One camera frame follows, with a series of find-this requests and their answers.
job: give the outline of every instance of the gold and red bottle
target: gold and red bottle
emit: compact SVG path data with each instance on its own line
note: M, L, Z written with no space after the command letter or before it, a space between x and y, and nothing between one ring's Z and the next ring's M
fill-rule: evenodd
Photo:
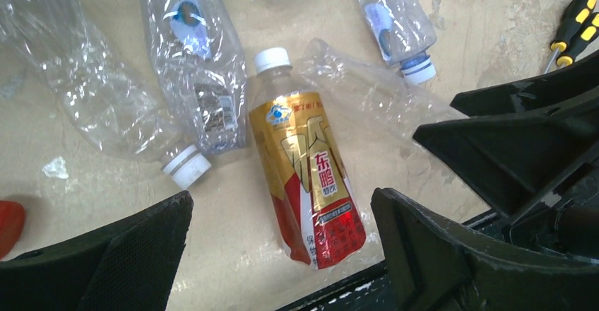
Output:
M291 77L284 49L267 49L255 62L262 96L249 119L283 241L292 259L333 266L366 235L320 95Z

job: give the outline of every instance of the red round object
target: red round object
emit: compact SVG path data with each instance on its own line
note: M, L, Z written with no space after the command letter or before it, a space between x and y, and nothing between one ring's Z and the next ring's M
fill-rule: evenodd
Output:
M14 201L0 201L0 259L17 243L25 225L25 209Z

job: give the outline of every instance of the barcode label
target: barcode label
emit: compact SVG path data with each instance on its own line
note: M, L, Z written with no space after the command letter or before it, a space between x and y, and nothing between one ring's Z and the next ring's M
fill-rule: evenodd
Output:
M223 122L225 129L237 128L237 116L235 114L235 108L233 107L233 98L229 95L223 95L218 97L220 107L223 109Z

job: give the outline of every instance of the screwdriver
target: screwdriver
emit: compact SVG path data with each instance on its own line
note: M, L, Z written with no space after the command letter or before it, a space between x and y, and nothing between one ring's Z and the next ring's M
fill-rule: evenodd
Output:
M579 31L582 23L595 10L597 0L572 0L560 18L559 27L555 38L551 42L550 49L553 51L549 64L543 74L549 73L557 55L568 48L570 39Z
M558 67L572 65L576 57L595 41L597 36L599 36L599 13L593 13L583 22L580 30L570 40L568 48L557 58Z

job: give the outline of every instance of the concrete floor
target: concrete floor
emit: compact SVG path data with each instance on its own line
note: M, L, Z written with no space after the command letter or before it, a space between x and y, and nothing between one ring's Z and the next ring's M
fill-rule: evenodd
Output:
M430 50L438 75L425 86L446 100L456 93L538 74L547 45L569 0L421 0L439 35ZM157 86L146 57L139 0L81 0L113 48ZM248 60L282 46L301 56L320 37L348 54L382 64L355 0L294 0L268 9L259 0L224 0ZM593 45L587 52L597 48ZM0 46L0 81L23 67ZM248 66L251 75L254 70ZM129 216L178 192L158 163L103 156L69 123L31 70L11 98L0 99L0 199L24 203L28 221L11 257ZM278 244L268 188L253 152L214 160L215 169L190 189L194 217L168 310L272 310L384 258L369 210L376 187L394 187L430 209L464 221L486 206L459 180L423 175L404 160L397 142L335 128L368 242L329 270L314 272L288 259ZM68 178L42 168L62 157Z

